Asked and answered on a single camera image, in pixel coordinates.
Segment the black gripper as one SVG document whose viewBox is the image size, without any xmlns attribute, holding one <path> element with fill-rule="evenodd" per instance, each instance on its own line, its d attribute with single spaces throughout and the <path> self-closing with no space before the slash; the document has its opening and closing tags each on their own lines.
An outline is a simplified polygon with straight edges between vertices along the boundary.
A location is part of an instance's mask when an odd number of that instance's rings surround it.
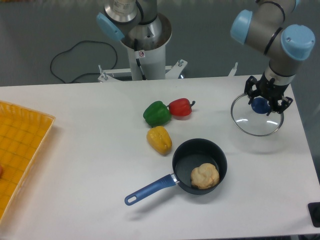
<svg viewBox="0 0 320 240">
<path fill-rule="evenodd" d="M 245 82 L 244 93 L 249 99 L 249 105 L 257 96 L 265 98 L 269 105 L 267 116 L 271 113 L 282 114 L 293 102 L 291 97 L 284 96 L 288 86 L 289 84 L 277 85 L 274 78 L 268 80 L 265 74 L 259 81 L 251 75 Z"/>
</svg>

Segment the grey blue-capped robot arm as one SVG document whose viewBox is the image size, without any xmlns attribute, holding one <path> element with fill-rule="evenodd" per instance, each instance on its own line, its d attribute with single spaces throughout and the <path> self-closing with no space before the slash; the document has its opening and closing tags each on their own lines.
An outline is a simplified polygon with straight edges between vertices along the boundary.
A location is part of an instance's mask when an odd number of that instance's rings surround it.
<svg viewBox="0 0 320 240">
<path fill-rule="evenodd" d="M 254 112 L 283 113 L 292 103 L 285 90 L 315 45 L 314 33 L 304 25 L 282 28 L 297 0 L 260 0 L 258 10 L 241 11 L 230 35 L 269 57 L 260 80 L 250 77 L 244 87 Z M 127 49 L 131 76 L 136 80 L 166 77 L 166 44 L 172 36 L 169 20 L 158 12 L 154 0 L 108 0 L 96 16 L 101 31 Z"/>
</svg>

